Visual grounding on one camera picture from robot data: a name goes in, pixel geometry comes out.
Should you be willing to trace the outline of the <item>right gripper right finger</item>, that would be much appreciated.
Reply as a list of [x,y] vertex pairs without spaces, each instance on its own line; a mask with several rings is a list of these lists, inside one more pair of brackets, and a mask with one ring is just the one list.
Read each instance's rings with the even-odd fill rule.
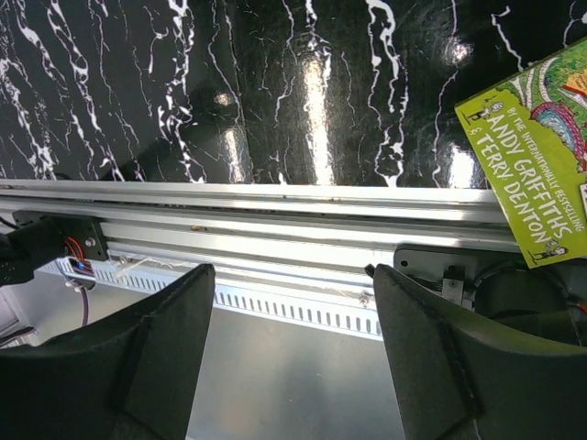
[[586,436],[586,329],[568,311],[493,320],[384,265],[373,287],[407,438]]

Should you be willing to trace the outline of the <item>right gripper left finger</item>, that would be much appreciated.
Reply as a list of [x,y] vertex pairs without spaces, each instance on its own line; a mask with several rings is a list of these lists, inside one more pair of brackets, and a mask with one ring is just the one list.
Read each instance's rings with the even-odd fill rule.
[[203,361],[215,269],[40,346],[1,352],[4,439],[184,439]]

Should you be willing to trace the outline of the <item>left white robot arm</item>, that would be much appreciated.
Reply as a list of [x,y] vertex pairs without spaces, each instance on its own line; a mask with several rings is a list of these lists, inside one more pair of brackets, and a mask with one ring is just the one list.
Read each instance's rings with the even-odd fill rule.
[[2,234],[1,286],[31,281],[35,270],[63,257],[65,248],[65,235],[53,218]]

